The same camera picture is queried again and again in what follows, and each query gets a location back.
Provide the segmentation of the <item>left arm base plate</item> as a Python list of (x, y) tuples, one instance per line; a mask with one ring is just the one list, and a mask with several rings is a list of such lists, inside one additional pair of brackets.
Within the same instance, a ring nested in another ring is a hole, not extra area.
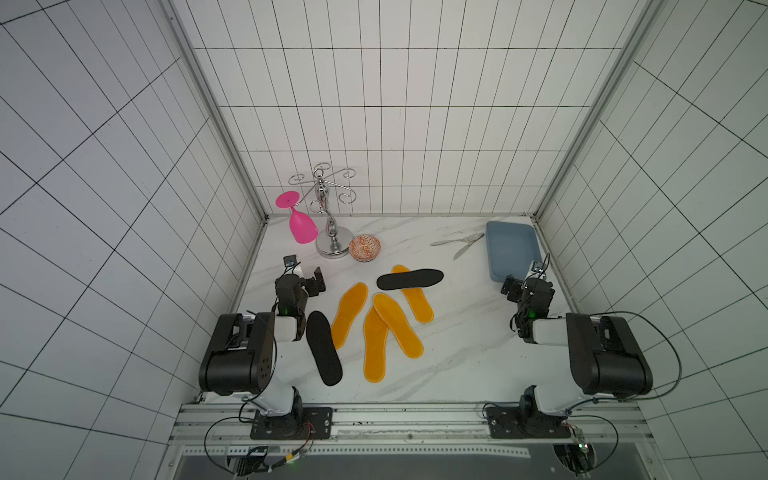
[(334, 410), (302, 407), (282, 416), (258, 415), (252, 423), (252, 440), (325, 440), (331, 436)]

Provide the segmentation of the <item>black insole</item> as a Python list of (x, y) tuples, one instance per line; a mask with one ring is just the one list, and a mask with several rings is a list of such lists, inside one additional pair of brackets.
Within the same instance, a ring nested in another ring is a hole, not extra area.
[(306, 338), (322, 382), (335, 386), (343, 378), (343, 368), (333, 343), (331, 326), (320, 311), (313, 311), (307, 318)]
[(392, 272), (380, 276), (376, 285), (380, 290), (423, 289), (437, 285), (444, 279), (444, 273), (437, 269), (418, 269)]

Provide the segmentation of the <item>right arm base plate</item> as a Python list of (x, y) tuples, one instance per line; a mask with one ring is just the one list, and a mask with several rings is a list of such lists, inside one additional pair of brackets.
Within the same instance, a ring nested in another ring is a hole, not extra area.
[(559, 440), (571, 437), (564, 417), (542, 414), (536, 410), (525, 413), (518, 406), (487, 404), (483, 416), (492, 439), (544, 439)]

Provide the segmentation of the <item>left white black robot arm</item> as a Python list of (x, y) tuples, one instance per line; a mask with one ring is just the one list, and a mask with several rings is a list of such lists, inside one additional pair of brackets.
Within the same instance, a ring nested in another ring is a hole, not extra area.
[(270, 310), (219, 316), (198, 373), (204, 392), (246, 395), (242, 406), (256, 409), (249, 421), (254, 439), (310, 436), (330, 419), (328, 409), (306, 407), (297, 388), (276, 378), (280, 342), (305, 340), (325, 385), (334, 386), (343, 376), (327, 317), (307, 308), (309, 298), (326, 290), (322, 270), (307, 278), (297, 275), (294, 255), (284, 258), (284, 266)]

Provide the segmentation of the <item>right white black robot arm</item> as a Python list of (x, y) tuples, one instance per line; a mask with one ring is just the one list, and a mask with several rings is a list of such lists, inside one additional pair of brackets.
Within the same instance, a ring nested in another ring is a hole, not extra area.
[(550, 318), (553, 284), (538, 276), (505, 279), (501, 293), (517, 306), (510, 327), (524, 342), (568, 353), (560, 377), (529, 386), (498, 424), (529, 438), (567, 438), (574, 408), (596, 400), (627, 400), (653, 388), (653, 375), (627, 321), (609, 314), (567, 313)]

